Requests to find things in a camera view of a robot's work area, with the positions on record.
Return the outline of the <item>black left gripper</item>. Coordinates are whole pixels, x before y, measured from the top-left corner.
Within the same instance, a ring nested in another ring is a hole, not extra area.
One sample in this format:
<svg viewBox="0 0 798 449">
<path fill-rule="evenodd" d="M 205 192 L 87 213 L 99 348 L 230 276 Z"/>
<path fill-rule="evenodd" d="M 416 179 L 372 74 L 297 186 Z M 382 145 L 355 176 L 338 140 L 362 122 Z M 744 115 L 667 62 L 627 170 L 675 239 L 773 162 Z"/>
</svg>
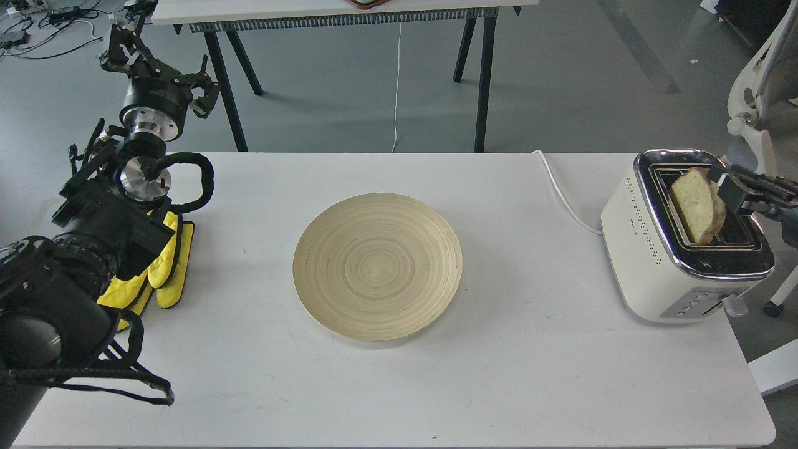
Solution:
<svg viewBox="0 0 798 449">
<path fill-rule="evenodd" d="M 112 17 L 100 66 L 130 79 L 119 113 L 125 130 L 154 134 L 163 142 L 170 142 L 182 136 L 188 110 L 200 119 L 208 119 L 221 88 L 208 74 L 208 55 L 203 55 L 196 73 L 161 79 L 168 77 L 167 65 L 142 41 L 146 21 L 143 15 L 132 20 L 125 15 Z"/>
</svg>

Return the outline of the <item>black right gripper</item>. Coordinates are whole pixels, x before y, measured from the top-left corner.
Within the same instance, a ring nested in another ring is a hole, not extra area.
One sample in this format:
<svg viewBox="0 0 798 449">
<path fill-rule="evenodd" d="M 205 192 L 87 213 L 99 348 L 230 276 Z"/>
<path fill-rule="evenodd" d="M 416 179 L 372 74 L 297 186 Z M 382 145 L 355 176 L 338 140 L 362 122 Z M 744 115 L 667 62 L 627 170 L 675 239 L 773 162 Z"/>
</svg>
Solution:
<svg viewBox="0 0 798 449">
<path fill-rule="evenodd" d="M 797 183 L 783 176 L 756 173 L 744 166 L 713 164 L 708 177 L 729 212 L 749 216 L 755 212 L 777 216 L 797 207 Z"/>
</svg>

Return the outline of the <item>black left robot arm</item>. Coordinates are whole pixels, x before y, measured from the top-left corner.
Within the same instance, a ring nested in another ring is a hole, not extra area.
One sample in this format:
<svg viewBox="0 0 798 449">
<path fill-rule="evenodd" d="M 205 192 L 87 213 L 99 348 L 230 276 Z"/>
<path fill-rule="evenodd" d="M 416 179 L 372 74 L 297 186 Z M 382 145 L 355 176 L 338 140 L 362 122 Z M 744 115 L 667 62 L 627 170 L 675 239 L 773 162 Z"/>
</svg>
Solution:
<svg viewBox="0 0 798 449">
<path fill-rule="evenodd" d="M 136 380 L 162 392 L 112 394 L 154 405 L 174 402 L 171 384 L 139 363 L 143 324 L 129 305 L 99 304 L 112 281 L 162 261 L 188 233 L 166 224 L 208 204 L 214 168 L 199 153 L 167 153 L 188 111 L 206 118 L 219 84 L 201 65 L 182 74 L 142 41 L 147 17 L 114 22 L 102 69 L 128 77 L 120 125 L 103 120 L 78 152 L 52 215 L 53 238 L 28 236 L 2 248 L 2 447 L 9 448 L 49 389 L 99 392 L 79 380 Z"/>
</svg>

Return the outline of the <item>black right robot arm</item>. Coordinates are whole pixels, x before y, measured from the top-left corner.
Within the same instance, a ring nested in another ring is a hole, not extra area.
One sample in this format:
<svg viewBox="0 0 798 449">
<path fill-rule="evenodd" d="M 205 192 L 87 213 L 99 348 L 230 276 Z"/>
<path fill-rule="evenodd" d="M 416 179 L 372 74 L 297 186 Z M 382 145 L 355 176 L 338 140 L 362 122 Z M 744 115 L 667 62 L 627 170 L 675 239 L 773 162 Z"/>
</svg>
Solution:
<svg viewBox="0 0 798 449">
<path fill-rule="evenodd" d="M 730 213 L 739 216 L 759 213 L 780 223 L 783 241 L 797 247 L 796 181 L 720 163 L 712 164 L 708 177 L 718 185 L 718 196 Z"/>
</svg>

